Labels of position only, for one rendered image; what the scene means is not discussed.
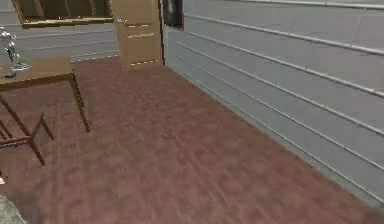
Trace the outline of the brown wooden table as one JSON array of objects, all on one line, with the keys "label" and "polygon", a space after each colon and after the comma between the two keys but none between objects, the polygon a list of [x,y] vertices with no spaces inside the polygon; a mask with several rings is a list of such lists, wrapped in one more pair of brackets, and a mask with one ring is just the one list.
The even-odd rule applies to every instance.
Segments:
[{"label": "brown wooden table", "polygon": [[0,92],[67,81],[73,91],[84,128],[90,131],[82,94],[69,56],[32,59],[30,68],[17,71],[14,78],[0,78]]}]

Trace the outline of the dark brown wooden chair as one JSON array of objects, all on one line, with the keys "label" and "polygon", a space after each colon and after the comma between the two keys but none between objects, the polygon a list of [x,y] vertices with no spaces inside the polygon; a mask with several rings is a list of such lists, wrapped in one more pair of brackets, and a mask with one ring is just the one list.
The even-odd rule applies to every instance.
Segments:
[{"label": "dark brown wooden chair", "polygon": [[38,150],[35,143],[35,137],[41,127],[44,128],[48,136],[54,140],[52,131],[50,130],[46,120],[44,119],[44,113],[41,112],[32,119],[32,124],[28,127],[16,113],[16,111],[11,107],[11,105],[5,100],[5,98],[0,94],[0,104],[5,108],[8,114],[15,121],[16,125],[19,127],[21,133],[19,135],[14,135],[10,129],[4,124],[0,119],[0,149],[7,147],[18,147],[20,145],[29,145],[33,153],[39,160],[42,166],[45,165],[45,160],[41,152]]}]

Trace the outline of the grey patterned cloth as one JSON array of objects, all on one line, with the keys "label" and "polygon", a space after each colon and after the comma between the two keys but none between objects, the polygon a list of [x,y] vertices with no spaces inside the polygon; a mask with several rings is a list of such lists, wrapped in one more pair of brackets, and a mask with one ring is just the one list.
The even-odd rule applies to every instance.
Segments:
[{"label": "grey patterned cloth", "polygon": [[0,195],[0,224],[27,224],[16,206]]}]

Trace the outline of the dark framed wall picture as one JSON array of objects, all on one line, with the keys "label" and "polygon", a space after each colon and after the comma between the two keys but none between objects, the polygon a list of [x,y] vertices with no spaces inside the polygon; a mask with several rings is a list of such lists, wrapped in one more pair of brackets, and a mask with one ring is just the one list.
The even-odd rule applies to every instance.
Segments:
[{"label": "dark framed wall picture", "polygon": [[162,0],[164,24],[184,29],[183,0]]}]

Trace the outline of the gold framed wall picture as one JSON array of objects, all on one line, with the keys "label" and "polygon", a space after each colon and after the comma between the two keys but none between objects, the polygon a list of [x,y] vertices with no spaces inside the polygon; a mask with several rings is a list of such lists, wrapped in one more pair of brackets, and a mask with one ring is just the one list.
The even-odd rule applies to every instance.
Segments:
[{"label": "gold framed wall picture", "polygon": [[111,0],[11,0],[24,29],[112,23]]}]

